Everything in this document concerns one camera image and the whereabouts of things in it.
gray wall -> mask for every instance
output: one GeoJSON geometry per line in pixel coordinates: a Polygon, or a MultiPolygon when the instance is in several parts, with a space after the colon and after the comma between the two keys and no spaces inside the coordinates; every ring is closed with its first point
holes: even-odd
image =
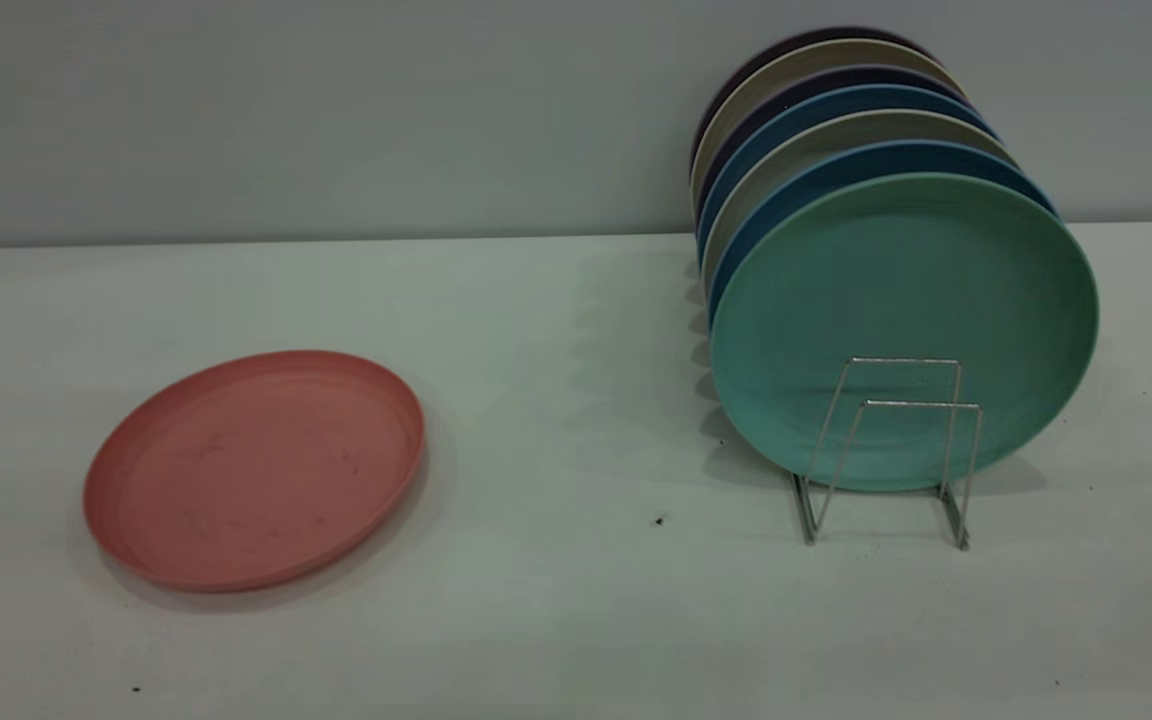
{"type": "Polygon", "coordinates": [[[841,22],[1070,219],[1152,219],[1147,0],[0,0],[0,245],[676,232],[710,92],[841,22]]]}

green plate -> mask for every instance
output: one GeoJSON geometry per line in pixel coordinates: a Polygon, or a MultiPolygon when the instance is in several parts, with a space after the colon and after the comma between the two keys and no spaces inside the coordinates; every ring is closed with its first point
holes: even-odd
{"type": "MultiPolygon", "coordinates": [[[[1097,324],[1091,266],[1048,211],[988,181],[914,173],[847,187],[778,225],[733,275],[710,347],[732,423],[796,473],[850,357],[960,361],[960,401],[986,414],[980,469],[1060,414],[1097,324]]],[[[854,365],[813,479],[832,477],[861,401],[947,401],[952,388],[946,366],[854,365]]],[[[947,410],[866,410],[838,486],[935,486],[947,427],[947,410]]],[[[954,477],[972,432],[973,415],[957,414],[954,477]]]]}

wire plate holder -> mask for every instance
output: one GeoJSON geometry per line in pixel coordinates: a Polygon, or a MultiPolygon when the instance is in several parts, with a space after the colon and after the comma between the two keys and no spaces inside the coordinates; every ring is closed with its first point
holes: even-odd
{"type": "Polygon", "coordinates": [[[958,402],[958,392],[963,388],[963,364],[956,359],[916,359],[916,357],[852,357],[842,364],[842,372],[838,374],[838,384],[833,387],[833,400],[829,401],[829,410],[824,415],[824,423],[820,425],[820,435],[812,450],[812,460],[808,462],[808,471],[803,475],[790,473],[794,484],[794,500],[799,507],[799,518],[803,520],[803,535],[808,544],[814,544],[820,537],[820,528],[824,523],[824,514],[829,509],[829,501],[838,488],[838,478],[842,477],[842,468],[847,461],[847,452],[851,449],[851,442],[856,439],[856,429],[861,426],[861,418],[864,418],[865,410],[870,407],[893,407],[893,409],[904,410],[948,410],[950,411],[950,426],[945,434],[945,464],[941,468],[940,486],[929,490],[929,494],[940,498],[945,505],[945,515],[950,521],[950,531],[954,533],[954,543],[958,550],[968,550],[968,501],[972,498],[972,477],[975,475],[975,460],[980,449],[980,429],[984,425],[984,410],[975,402],[958,402]],[[824,495],[820,511],[812,510],[812,495],[810,486],[813,483],[812,472],[814,462],[824,447],[824,439],[829,433],[829,423],[833,420],[833,411],[838,409],[838,397],[842,395],[842,388],[847,385],[847,370],[852,365],[943,365],[954,369],[954,396],[948,402],[922,401],[922,400],[876,400],[871,397],[861,402],[856,407],[855,418],[851,419],[851,429],[847,432],[847,439],[842,444],[842,450],[838,453],[838,464],[833,469],[833,479],[829,480],[829,488],[824,495]],[[972,455],[968,460],[968,473],[963,483],[963,506],[958,507],[954,498],[954,488],[950,479],[950,456],[954,450],[954,422],[958,411],[968,411],[975,415],[975,432],[972,439],[972,455]]]}

white table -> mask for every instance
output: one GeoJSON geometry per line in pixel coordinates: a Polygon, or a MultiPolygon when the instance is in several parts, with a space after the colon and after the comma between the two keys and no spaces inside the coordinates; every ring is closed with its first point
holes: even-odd
{"type": "Polygon", "coordinates": [[[0,250],[0,719],[1152,717],[1152,223],[1074,229],[1094,363],[980,475],[965,553],[923,497],[841,497],[804,546],[714,401],[687,236],[0,250]],[[106,561],[106,433],[293,347],[419,393],[401,514],[256,593],[106,561]]]}

